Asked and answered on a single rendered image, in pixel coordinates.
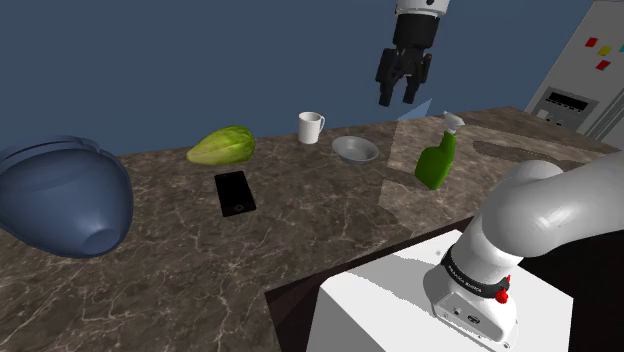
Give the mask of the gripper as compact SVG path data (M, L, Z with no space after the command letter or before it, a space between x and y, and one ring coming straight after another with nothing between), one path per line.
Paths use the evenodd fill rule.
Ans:
M375 81L379 83L379 104L388 107L394 86L405 76L407 86L403 102L412 104L421 84L428 78L431 48L440 19L425 14L400 14L396 20L393 48L383 50Z

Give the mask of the grey metal bowl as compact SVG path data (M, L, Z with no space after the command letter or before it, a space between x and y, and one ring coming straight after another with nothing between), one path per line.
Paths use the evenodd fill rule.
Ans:
M379 155L378 147L371 141L357 136L341 136L332 141L334 152L347 163L362 164Z

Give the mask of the green spray bottle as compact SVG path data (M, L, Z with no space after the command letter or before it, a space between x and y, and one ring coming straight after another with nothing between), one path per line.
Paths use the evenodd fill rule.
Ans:
M456 148L456 132L465 123L459 116L444 111L446 130L438 146L425 148L414 170L415 177L428 189L436 190L445 180L452 166Z

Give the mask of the white mug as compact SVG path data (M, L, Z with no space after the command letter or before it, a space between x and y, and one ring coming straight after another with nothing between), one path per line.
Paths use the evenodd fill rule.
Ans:
M298 140L304 144L317 143L325 124L325 117L316 112L301 112L298 118Z

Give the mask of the grey refrigerator with magnets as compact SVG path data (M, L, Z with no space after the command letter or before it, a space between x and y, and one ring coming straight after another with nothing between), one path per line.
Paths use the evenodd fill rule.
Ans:
M525 111L624 150L624 0L595 0Z

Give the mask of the green lettuce head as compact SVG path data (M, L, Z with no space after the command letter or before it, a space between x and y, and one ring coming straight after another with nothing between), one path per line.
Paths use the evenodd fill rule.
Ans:
M189 162L204 165L229 165L248 161L255 151L255 138L243 126L218 129L204 137L186 153Z

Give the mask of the black smartphone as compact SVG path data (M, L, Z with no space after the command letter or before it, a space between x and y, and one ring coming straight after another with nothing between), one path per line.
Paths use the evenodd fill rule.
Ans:
M256 203L243 171L214 176L221 212L224 217L254 211Z

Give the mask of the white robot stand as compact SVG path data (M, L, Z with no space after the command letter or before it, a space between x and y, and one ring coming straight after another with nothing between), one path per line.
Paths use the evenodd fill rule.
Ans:
M461 233L452 230L325 280L305 352L568 352L573 299L511 272L518 330L496 344L437 318L423 279Z

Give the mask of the large blue bowl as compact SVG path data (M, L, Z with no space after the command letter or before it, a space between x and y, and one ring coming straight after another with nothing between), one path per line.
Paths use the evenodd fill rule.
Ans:
M0 228L70 258L114 250L133 219L129 174L89 139L50 136L0 151Z

